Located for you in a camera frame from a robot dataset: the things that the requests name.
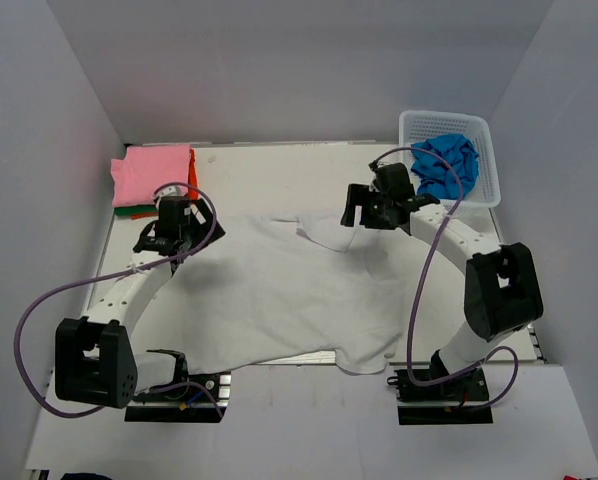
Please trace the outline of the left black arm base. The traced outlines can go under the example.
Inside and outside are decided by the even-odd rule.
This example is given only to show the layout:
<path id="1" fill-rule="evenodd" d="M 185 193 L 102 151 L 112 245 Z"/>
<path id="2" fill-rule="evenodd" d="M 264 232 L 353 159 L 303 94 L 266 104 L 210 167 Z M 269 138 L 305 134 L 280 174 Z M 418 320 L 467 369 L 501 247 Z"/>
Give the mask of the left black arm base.
<path id="1" fill-rule="evenodd" d="M 169 392 L 141 393 L 134 397 L 125 409 L 127 423 L 161 424 L 217 424 L 220 415 L 210 400 L 213 398 L 221 413 L 227 410 L 232 375 L 228 371 L 214 374 L 189 376 L 189 382 L 202 385 L 187 385 Z"/>

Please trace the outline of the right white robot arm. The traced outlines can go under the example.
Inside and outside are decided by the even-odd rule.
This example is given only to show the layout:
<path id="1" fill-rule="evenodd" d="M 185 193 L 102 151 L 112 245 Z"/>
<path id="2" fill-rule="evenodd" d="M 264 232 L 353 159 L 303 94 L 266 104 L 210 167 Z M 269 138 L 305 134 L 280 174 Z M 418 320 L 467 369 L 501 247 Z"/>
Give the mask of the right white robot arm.
<path id="1" fill-rule="evenodd" d="M 539 319 L 543 300 L 530 249 L 522 243 L 500 244 L 454 218 L 435 196 L 415 192 L 406 167 L 377 167 L 371 184 L 351 184 L 341 223 L 374 230 L 401 230 L 429 246 L 410 316 L 415 318 L 435 254 L 450 261 L 464 277 L 464 322 L 431 357 L 429 377 L 418 379 L 411 365 L 409 381 L 451 399 L 467 385 L 467 375 L 495 354 L 504 340 Z"/>

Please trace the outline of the white t shirt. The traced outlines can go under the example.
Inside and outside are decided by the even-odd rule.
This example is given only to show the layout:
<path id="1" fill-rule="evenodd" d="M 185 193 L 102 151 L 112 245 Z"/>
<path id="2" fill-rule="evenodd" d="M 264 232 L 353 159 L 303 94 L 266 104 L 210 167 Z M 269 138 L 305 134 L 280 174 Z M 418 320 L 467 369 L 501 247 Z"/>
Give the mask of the white t shirt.
<path id="1" fill-rule="evenodd" d="M 395 356 L 405 323 L 406 238 L 331 213 L 239 216 L 175 276 L 192 373 L 320 351 L 352 374 Z"/>

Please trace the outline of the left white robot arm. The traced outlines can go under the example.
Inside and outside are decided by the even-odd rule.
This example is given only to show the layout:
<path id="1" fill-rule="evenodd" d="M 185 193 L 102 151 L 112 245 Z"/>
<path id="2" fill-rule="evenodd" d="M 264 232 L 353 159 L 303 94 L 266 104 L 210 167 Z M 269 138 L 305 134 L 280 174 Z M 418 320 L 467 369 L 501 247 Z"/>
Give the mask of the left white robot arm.
<path id="1" fill-rule="evenodd" d="M 159 200 L 158 217 L 140 232 L 127 272 L 80 318 L 66 318 L 57 327 L 56 396 L 117 409 L 144 393 L 184 396 L 191 378 L 185 355 L 168 349 L 136 353 L 131 336 L 150 302 L 184 261 L 224 234 L 213 204 L 206 200 Z"/>

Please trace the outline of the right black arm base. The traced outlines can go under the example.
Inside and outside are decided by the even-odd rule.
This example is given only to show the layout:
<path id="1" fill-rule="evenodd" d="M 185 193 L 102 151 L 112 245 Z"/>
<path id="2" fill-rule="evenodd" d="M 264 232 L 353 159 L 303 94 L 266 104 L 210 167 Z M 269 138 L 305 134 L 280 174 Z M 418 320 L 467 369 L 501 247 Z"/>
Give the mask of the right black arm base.
<path id="1" fill-rule="evenodd" d="M 394 389 L 400 426 L 487 425 L 493 423 L 485 375 L 481 370 L 432 387 L 411 382 L 406 369 L 395 370 L 386 380 Z"/>

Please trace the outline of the blue t shirt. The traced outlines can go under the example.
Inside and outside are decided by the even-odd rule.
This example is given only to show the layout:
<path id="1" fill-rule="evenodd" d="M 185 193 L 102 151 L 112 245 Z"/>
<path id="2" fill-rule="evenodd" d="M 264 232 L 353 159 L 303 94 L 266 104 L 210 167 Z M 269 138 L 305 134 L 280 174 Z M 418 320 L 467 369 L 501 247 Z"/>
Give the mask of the blue t shirt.
<path id="1" fill-rule="evenodd" d="M 461 134 L 445 134 L 411 145 L 411 172 L 419 179 L 417 193 L 438 199 L 465 198 L 479 176 L 479 153 Z"/>

